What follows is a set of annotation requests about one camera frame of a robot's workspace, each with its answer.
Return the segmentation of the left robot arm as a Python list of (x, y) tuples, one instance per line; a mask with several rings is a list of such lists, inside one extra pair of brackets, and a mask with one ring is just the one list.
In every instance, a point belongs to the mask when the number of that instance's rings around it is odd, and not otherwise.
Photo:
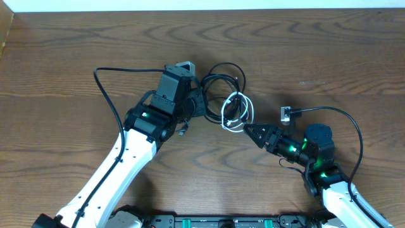
[(130, 211), (114, 211), (121, 197), (162, 144), (191, 118), (206, 112), (195, 65), (189, 61), (161, 70), (156, 90), (146, 92), (118, 120), (120, 133), (108, 156), (82, 190), (55, 217), (40, 214), (34, 227), (142, 227)]

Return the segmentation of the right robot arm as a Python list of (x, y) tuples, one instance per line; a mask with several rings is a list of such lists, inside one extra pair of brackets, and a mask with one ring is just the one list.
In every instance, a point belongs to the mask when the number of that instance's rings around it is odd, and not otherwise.
[(335, 162), (335, 144), (329, 126), (307, 126), (303, 142), (293, 140), (272, 124), (246, 124), (243, 131), (261, 149), (304, 167), (301, 177), (308, 194), (323, 211), (313, 217), (318, 227), (392, 227), (360, 195), (356, 186)]

